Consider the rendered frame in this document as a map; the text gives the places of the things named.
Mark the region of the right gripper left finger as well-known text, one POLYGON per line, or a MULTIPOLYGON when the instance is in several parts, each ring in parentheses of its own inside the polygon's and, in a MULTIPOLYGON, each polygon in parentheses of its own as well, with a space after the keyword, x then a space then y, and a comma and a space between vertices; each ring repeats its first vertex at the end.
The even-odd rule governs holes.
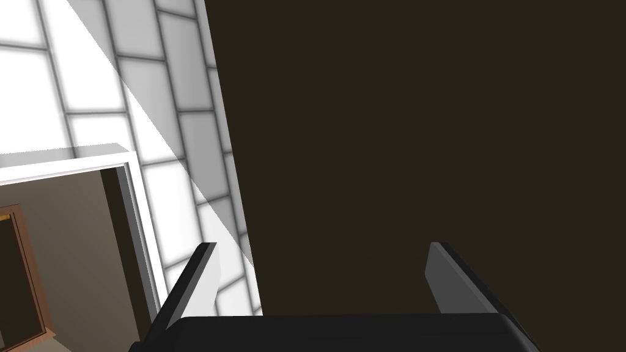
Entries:
POLYGON ((207 317, 215 307, 221 277, 216 243, 201 243, 187 261, 144 339, 154 342, 178 320, 207 317))

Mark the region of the dark brown door leaf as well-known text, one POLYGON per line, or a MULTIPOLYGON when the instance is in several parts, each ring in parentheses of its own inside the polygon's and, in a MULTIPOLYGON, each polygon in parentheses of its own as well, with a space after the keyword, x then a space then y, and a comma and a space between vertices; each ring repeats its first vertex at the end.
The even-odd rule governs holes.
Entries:
POLYGON ((626 0, 205 0, 266 315, 427 314, 447 241, 626 352, 626 0))

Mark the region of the brown framed picture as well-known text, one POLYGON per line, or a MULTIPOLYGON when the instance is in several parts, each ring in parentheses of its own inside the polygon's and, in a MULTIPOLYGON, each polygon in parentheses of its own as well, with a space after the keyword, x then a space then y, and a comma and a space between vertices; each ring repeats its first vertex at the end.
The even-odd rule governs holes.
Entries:
POLYGON ((0 352, 25 352, 55 335, 23 211, 0 207, 0 352))

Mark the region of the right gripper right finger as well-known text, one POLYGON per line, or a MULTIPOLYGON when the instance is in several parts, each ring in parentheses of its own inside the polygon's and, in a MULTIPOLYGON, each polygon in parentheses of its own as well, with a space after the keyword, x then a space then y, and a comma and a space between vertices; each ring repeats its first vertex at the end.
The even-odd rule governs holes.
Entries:
POLYGON ((447 242, 430 244, 425 279, 442 314, 501 314, 517 319, 447 242))

